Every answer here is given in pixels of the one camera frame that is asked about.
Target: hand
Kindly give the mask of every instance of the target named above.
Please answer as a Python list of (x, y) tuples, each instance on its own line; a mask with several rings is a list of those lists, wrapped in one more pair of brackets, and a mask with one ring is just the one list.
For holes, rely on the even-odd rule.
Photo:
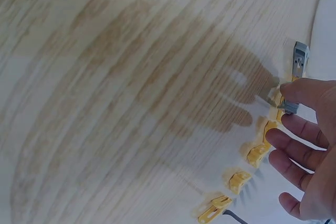
[[(336, 81), (299, 79), (282, 85), (280, 91), (288, 101), (315, 110), (318, 121), (314, 124), (297, 115), (284, 115), (283, 125), (324, 149), (308, 147), (279, 129), (267, 132), (266, 139), (276, 148), (269, 155), (271, 165), (304, 191), (301, 202), (289, 193), (282, 193), (280, 204), (301, 220), (336, 218)], [(306, 172), (290, 159), (314, 173)]]

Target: white surface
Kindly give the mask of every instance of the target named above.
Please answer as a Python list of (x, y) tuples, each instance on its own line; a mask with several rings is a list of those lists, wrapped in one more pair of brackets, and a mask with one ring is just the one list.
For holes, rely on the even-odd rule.
[[(336, 79), (335, 43), (336, 0), (320, 0), (310, 45), (311, 58), (307, 70), (308, 77), (321, 80)], [(310, 121), (316, 121), (315, 113), (309, 108), (301, 106), (298, 114)], [(283, 191), (293, 194), (298, 199), (301, 199), (303, 195), (267, 162), (264, 162), (231, 209), (249, 224), (324, 223), (324, 221), (300, 221), (285, 213), (278, 202), (278, 195)], [(214, 223), (237, 224), (229, 216), (217, 218)]]

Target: wood grain surface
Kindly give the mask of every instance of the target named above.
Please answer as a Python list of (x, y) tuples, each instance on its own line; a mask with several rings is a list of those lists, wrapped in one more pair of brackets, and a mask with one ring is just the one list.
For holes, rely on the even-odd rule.
[(1, 223), (196, 223), (317, 3), (0, 0)]

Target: finger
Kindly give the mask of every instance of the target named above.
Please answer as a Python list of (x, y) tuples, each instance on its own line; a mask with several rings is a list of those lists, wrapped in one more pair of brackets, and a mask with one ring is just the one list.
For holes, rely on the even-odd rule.
[(316, 111), (321, 131), (330, 146), (336, 145), (336, 81), (298, 79), (280, 88), (283, 96), (291, 102), (302, 103)]
[(301, 220), (300, 201), (295, 199), (289, 193), (282, 193), (279, 196), (279, 202), (287, 213)]
[(299, 138), (320, 148), (327, 149), (329, 142), (317, 124), (309, 122), (297, 115), (283, 115), (282, 124)]
[(282, 151), (275, 150), (269, 154), (270, 164), (289, 182), (302, 191), (306, 191), (312, 174), (294, 164)]
[(281, 94), (290, 102), (302, 103), (315, 111), (321, 97), (336, 86), (335, 81), (319, 81), (300, 78), (281, 85)]
[(292, 139), (279, 129), (269, 130), (266, 133), (266, 139), (276, 149), (282, 151), (290, 159), (309, 170), (316, 170), (325, 156), (325, 151), (314, 150), (313, 148)]

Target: black cable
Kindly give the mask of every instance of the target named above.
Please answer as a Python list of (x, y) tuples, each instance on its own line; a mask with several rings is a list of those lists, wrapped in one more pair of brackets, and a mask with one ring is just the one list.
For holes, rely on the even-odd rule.
[(236, 221), (238, 221), (240, 224), (248, 224), (247, 222), (243, 221), (240, 219), (238, 216), (236, 216), (232, 211), (230, 210), (225, 210), (223, 212), (223, 215), (230, 215), (232, 218), (234, 218)]

